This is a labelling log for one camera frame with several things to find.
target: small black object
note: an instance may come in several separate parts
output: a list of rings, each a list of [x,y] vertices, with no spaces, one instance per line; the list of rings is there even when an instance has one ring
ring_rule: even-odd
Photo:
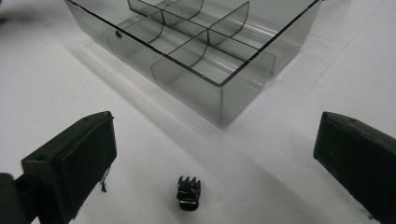
[[[324,112],[314,157],[375,219],[396,223],[396,139],[356,119]]]
[[[201,196],[201,180],[197,181],[194,177],[190,180],[187,176],[183,180],[183,176],[177,182],[177,198],[180,200],[179,205],[183,210],[194,211],[199,206],[199,197]]]
[[[69,223],[116,156],[110,112],[79,120],[24,158],[17,180],[0,174],[0,223]]]

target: transparent container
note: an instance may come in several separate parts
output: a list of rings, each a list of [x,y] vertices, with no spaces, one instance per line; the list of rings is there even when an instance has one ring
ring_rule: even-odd
[[[230,122],[305,42],[321,0],[65,0],[80,28],[205,117]]]

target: white table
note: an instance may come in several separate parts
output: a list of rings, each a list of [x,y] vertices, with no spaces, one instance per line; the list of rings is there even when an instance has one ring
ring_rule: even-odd
[[[329,0],[300,53],[219,127],[78,28],[61,0],[0,6],[0,171],[110,110],[118,157],[72,223],[376,223],[312,153],[323,111],[396,136],[396,1]],[[180,175],[203,181],[179,209]]]

